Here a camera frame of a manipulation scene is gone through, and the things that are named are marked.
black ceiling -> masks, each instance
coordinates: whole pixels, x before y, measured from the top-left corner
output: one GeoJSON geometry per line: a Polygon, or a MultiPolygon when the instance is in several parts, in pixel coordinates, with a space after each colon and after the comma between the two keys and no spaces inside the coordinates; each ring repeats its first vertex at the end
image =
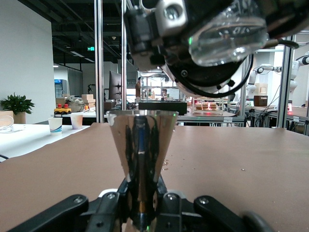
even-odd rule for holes
{"type": "MultiPolygon", "coordinates": [[[[85,58],[95,60],[95,52],[87,50],[95,46],[94,0],[19,1],[51,22],[54,63],[91,63],[85,58]]],[[[131,0],[131,4],[138,4],[138,0],[131,0]]],[[[103,58],[117,63],[121,58],[121,1],[103,0],[103,17],[103,58]]]]}

paper cup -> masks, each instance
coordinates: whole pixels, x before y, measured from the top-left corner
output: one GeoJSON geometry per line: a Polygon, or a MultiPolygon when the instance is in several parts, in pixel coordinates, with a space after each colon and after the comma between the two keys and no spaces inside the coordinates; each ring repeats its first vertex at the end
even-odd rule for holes
{"type": "Polygon", "coordinates": [[[83,125],[83,115],[71,115],[72,128],[78,130],[83,125]]]}
{"type": "Polygon", "coordinates": [[[49,130],[51,135],[61,135],[62,134],[62,118],[61,117],[51,117],[48,119],[49,130]]]}

transparent container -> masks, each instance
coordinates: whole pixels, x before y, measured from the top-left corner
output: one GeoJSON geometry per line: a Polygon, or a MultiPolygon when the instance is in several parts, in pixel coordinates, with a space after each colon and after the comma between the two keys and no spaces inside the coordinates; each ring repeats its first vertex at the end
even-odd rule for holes
{"type": "Polygon", "coordinates": [[[215,66],[243,60],[267,39],[266,22],[256,3],[235,0],[189,38],[189,52],[197,65],[215,66]]]}

silver metal cup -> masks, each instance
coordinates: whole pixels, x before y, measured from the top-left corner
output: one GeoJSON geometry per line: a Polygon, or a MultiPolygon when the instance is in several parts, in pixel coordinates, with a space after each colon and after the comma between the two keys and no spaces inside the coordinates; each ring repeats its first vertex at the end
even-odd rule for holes
{"type": "Polygon", "coordinates": [[[171,111],[107,112],[132,197],[130,218],[139,231],[155,218],[154,193],[177,116],[171,111]]]}

white table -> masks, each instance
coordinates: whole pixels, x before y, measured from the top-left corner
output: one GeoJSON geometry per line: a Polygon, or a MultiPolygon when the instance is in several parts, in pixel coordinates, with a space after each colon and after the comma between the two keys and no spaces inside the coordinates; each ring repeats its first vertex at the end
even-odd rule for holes
{"type": "Polygon", "coordinates": [[[22,156],[87,127],[89,126],[73,130],[72,126],[62,125],[61,135],[50,135],[49,125],[14,124],[15,130],[23,130],[14,133],[1,133],[0,131],[0,154],[9,158],[22,156]]]}

